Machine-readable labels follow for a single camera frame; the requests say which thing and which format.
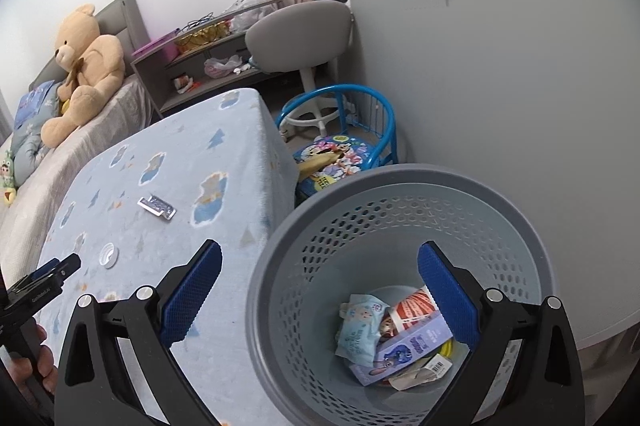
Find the clear plastic bag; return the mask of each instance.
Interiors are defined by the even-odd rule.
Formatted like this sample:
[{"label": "clear plastic bag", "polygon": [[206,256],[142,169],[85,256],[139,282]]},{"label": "clear plastic bag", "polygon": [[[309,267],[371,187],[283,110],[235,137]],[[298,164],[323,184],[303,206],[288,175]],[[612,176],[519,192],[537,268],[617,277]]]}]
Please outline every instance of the clear plastic bag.
[{"label": "clear plastic bag", "polygon": [[231,56],[228,59],[211,57],[204,62],[204,73],[213,79],[219,79],[233,73],[240,66],[242,66],[240,56]]},{"label": "clear plastic bag", "polygon": [[[233,12],[239,9],[244,9],[245,7],[250,7],[251,5],[257,5],[258,3],[262,3],[267,0],[240,0],[231,5],[226,12]],[[243,12],[242,14],[238,14],[234,18],[231,19],[230,30],[232,34],[237,32],[242,32],[244,30],[248,30],[250,27],[255,25],[258,21],[260,21],[267,14],[271,14],[275,12],[275,5],[265,5],[260,7],[259,9],[253,9],[247,12]]]}]

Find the metal screw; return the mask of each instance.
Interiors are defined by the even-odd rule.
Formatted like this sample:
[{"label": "metal screw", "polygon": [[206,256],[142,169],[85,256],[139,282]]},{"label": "metal screw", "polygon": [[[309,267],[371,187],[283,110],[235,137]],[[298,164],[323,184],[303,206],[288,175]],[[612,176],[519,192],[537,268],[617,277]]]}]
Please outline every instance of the metal screw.
[{"label": "metal screw", "polygon": [[85,307],[88,307],[89,303],[91,303],[91,296],[89,294],[83,294],[81,297],[78,298],[78,306],[83,309]]},{"label": "metal screw", "polygon": [[547,301],[546,304],[549,305],[552,309],[558,310],[560,307],[562,307],[562,301],[560,301],[558,298],[556,298],[555,296],[551,296]]},{"label": "metal screw", "polygon": [[502,301],[502,293],[500,291],[498,291],[498,289],[489,289],[486,292],[486,298],[489,301],[493,301],[494,303],[497,303],[498,301]]},{"label": "metal screw", "polygon": [[151,287],[140,287],[136,292],[136,298],[139,300],[148,300],[154,295],[154,290]]}]

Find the light blue tablecloth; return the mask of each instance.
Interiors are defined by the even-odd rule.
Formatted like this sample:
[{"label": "light blue tablecloth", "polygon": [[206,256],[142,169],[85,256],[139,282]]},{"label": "light blue tablecloth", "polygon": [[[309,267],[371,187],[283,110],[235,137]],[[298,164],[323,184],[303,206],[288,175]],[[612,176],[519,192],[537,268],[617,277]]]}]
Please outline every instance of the light blue tablecloth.
[{"label": "light blue tablecloth", "polygon": [[[292,211],[298,169],[258,93],[231,91],[164,119],[95,157],[66,194],[40,264],[77,252],[82,266],[39,321],[60,358],[66,327],[83,293],[128,298],[186,264],[207,239],[222,247],[222,273],[187,338],[172,346],[181,369],[213,415],[229,426],[289,425],[255,376],[244,337],[244,305],[255,262],[273,229]],[[171,221],[140,206],[156,195]],[[98,263],[108,242],[113,268]],[[163,419],[122,342],[146,411]]]}]

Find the ventilation hole pattern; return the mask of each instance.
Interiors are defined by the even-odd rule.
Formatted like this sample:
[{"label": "ventilation hole pattern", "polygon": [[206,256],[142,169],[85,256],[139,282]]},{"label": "ventilation hole pattern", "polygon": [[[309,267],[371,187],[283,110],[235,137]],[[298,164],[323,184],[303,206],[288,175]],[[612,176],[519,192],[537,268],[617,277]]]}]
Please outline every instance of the ventilation hole pattern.
[{"label": "ventilation hole pattern", "polygon": [[[329,412],[335,422],[358,426],[418,425],[424,415],[373,414],[355,408],[333,395],[309,368],[302,350],[299,331],[300,307],[306,285],[322,266],[349,242],[389,227],[418,226],[441,231],[471,248],[491,271],[495,286],[517,301],[529,300],[527,279],[500,235],[459,204],[434,197],[391,197],[354,207],[340,218],[323,225],[303,247],[296,264],[297,273],[290,276],[292,286],[280,299],[278,317],[284,333],[284,347],[290,355],[286,362],[300,388]],[[504,385],[511,375],[518,345],[511,344],[495,377],[492,389]]]}]

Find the large beige teddy bear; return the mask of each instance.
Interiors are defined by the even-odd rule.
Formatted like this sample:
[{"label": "large beige teddy bear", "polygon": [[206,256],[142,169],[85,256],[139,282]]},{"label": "large beige teddy bear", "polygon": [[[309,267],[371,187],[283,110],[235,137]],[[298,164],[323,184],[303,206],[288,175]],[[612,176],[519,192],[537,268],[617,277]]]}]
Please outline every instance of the large beige teddy bear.
[{"label": "large beige teddy bear", "polygon": [[42,126],[44,145],[56,148],[71,132],[87,124],[102,108],[124,79],[124,53],[116,36],[100,35],[94,18],[95,6],[82,5],[60,25],[56,38],[56,62],[69,74],[58,87],[60,101],[70,99],[62,117]]}]

